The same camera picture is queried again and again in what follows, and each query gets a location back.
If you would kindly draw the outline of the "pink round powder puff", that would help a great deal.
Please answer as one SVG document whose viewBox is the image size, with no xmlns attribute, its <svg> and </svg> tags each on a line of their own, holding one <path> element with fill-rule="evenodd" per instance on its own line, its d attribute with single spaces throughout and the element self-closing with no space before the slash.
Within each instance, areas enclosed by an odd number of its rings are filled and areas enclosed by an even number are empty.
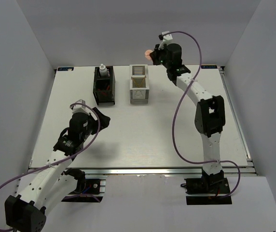
<svg viewBox="0 0 276 232">
<path fill-rule="evenodd" d="M 152 58 L 151 58 L 151 56 L 150 56 L 150 54 L 152 53 L 153 51 L 152 50 L 147 50 L 147 51 L 145 51 L 145 58 L 146 59 L 148 59 L 148 60 L 151 60 Z"/>
</svg>

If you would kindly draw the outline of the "white dropper bottle blue base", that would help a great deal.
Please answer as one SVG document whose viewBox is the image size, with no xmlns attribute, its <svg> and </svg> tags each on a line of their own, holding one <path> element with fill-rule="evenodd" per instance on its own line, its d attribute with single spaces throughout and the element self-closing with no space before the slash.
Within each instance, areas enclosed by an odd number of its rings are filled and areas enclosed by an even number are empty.
<svg viewBox="0 0 276 232">
<path fill-rule="evenodd" d="M 99 73 L 101 77 L 106 77 L 108 76 L 108 70 L 107 67 L 104 64 L 101 64 L 99 66 Z"/>
</svg>

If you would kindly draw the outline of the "gold makeup pencil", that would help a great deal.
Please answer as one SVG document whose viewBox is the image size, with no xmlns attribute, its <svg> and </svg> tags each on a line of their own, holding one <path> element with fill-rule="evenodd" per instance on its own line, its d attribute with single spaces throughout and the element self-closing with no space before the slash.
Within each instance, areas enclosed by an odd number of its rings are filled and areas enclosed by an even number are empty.
<svg viewBox="0 0 276 232">
<path fill-rule="evenodd" d="M 137 75 L 131 77 L 132 88 L 146 88 L 146 76 L 145 75 Z"/>
</svg>

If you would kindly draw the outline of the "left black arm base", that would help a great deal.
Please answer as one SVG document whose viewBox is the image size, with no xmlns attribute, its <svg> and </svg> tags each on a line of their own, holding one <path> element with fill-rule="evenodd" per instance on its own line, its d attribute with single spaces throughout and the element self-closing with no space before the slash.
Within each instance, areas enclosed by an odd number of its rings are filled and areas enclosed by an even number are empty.
<svg viewBox="0 0 276 232">
<path fill-rule="evenodd" d="M 63 171 L 61 177 L 73 177 L 76 189 L 70 192 L 62 202 L 67 203 L 100 203 L 103 199 L 106 187 L 106 179 L 89 177 L 79 169 Z"/>
</svg>

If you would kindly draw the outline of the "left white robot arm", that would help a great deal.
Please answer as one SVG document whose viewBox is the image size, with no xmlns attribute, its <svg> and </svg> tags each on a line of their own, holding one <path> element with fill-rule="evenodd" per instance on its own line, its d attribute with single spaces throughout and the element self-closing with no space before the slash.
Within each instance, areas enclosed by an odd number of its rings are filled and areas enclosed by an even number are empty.
<svg viewBox="0 0 276 232">
<path fill-rule="evenodd" d="M 29 184 L 16 196 L 5 201 L 6 224 L 20 232 L 40 232 L 48 214 L 69 193 L 80 193 L 85 189 L 85 173 L 69 168 L 73 155 L 83 151 L 84 142 L 92 135 L 107 128 L 110 117 L 96 107 L 93 118 L 82 105 L 72 107 L 68 127 L 60 133 L 53 147 L 47 168 L 37 172 Z"/>
</svg>

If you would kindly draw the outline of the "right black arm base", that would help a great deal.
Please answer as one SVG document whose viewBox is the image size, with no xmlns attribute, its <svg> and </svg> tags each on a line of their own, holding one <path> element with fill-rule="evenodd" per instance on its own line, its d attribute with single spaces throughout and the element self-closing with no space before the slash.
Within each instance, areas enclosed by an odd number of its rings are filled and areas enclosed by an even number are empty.
<svg viewBox="0 0 276 232">
<path fill-rule="evenodd" d="M 231 196 L 224 197 L 230 193 L 227 178 L 207 189 L 201 178 L 187 178 L 180 184 L 186 192 L 187 205 L 231 205 Z"/>
</svg>

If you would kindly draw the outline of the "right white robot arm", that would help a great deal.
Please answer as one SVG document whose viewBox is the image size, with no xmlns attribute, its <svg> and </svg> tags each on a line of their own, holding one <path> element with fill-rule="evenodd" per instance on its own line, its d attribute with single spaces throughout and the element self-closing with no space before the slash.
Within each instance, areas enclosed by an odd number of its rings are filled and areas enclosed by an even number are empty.
<svg viewBox="0 0 276 232">
<path fill-rule="evenodd" d="M 226 122 L 224 99 L 208 93 L 194 79 L 191 71 L 182 64 L 181 55 L 181 46 L 176 43 L 157 44 L 150 53 L 153 65 L 163 65 L 169 80 L 196 106 L 194 125 L 201 135 L 204 156 L 200 187 L 212 193 L 224 181 L 220 164 L 220 137 Z"/>
</svg>

